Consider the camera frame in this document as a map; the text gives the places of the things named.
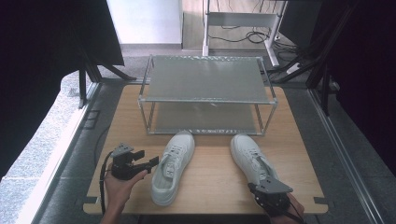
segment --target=wooden tabletop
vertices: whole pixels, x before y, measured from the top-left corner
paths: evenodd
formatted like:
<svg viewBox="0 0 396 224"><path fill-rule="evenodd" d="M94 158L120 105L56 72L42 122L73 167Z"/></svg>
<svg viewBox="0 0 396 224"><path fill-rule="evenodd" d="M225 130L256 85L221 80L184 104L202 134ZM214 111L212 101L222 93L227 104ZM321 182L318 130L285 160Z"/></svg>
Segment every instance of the wooden tabletop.
<svg viewBox="0 0 396 224"><path fill-rule="evenodd" d="M324 198L323 192L289 103L282 89L274 90L278 106L267 133L252 138L275 166L279 180L293 188L292 194L304 206L305 213L323 214L328 206L314 202L315 197ZM165 146L173 137L172 134L147 134L137 104L139 91L140 86L130 85L122 92L87 193L87 197L98 199L96 203L84 204L84 211L88 214L101 214L99 174L108 152L123 142L134 147L135 151L146 151L146 157L136 164L156 156L161 159ZM175 201L169 206L155 204L150 196L152 175L147 175L134 186L123 212L141 215L262 214L262 209L248 190L244 174L231 156L232 138L232 135L195 135L194 155L180 179Z"/></svg>

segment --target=floor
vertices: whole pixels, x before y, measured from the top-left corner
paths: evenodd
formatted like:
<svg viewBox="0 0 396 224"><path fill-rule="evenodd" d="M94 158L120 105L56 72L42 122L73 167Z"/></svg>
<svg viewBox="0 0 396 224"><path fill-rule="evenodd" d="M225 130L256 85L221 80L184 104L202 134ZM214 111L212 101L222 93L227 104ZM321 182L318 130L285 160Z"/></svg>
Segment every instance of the floor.
<svg viewBox="0 0 396 224"><path fill-rule="evenodd" d="M119 69L135 77L144 75L150 54L201 54L198 49L180 49L173 45L122 45L121 48L125 67ZM211 54L262 56L267 69L271 69L264 50L237 48L224 50L219 47ZM288 57L282 58L285 61L281 60L281 65L288 63ZM122 87L134 84L121 80L103 67L100 70L104 79L98 85L89 84L90 104L83 110L76 110L78 74L70 74L64 79L61 93L49 115L0 183L0 223L99 223L101 216L84 213L82 205L88 200L86 193ZM284 72L272 78L283 76L286 76ZM375 223L367 216L366 202L374 204L372 208L380 215L376 223L395 222L395 176L338 104L335 94L329 98L330 116L322 116L315 101L317 91L309 91L304 86L307 76L308 73L278 84L287 95L326 196L323 203L329 205L329 212L324 215L306 216L307 223ZM262 221L261 217L234 216L140 218L144 223ZM121 223L137 223L138 219L137 216L123 216Z"/></svg>

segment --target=white wall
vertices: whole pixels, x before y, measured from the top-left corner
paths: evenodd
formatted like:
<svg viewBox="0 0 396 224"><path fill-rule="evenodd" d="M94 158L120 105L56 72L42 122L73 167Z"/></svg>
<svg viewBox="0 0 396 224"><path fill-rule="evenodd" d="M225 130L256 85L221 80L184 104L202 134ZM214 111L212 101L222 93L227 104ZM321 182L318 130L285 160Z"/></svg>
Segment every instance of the white wall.
<svg viewBox="0 0 396 224"><path fill-rule="evenodd" d="M181 0L107 0L120 44L181 44Z"/></svg>

